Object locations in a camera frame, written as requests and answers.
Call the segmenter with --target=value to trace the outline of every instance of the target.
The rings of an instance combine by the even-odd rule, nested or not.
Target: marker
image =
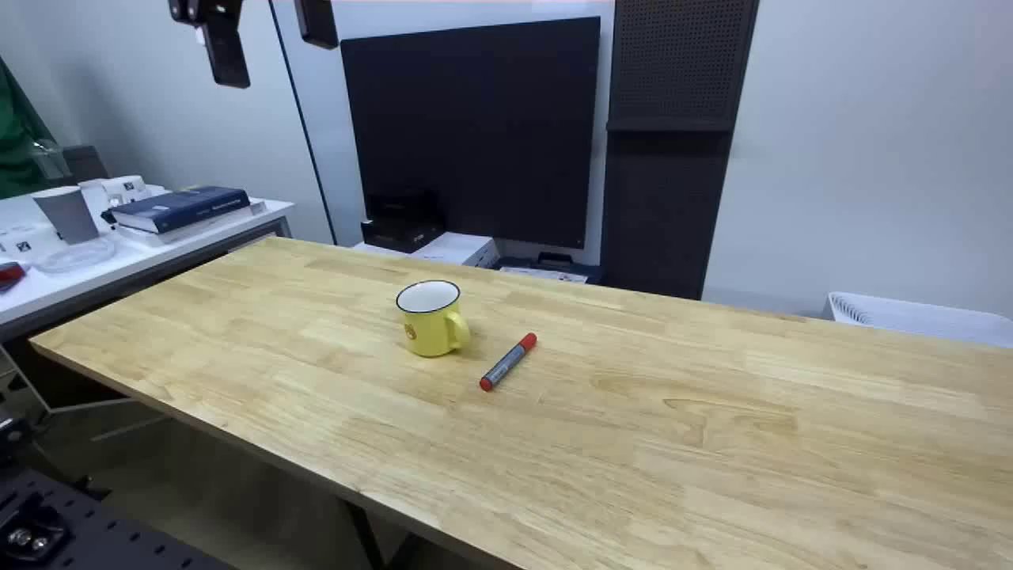
[[[485,392],[498,390],[506,373],[539,344],[536,333],[527,333],[527,338],[520,338],[482,381],[478,385]]]

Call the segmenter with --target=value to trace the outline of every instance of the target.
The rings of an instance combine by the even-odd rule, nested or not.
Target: wooden table
[[[430,275],[461,356],[406,352]],[[1011,352],[278,238],[34,344],[520,568],[1013,565]]]

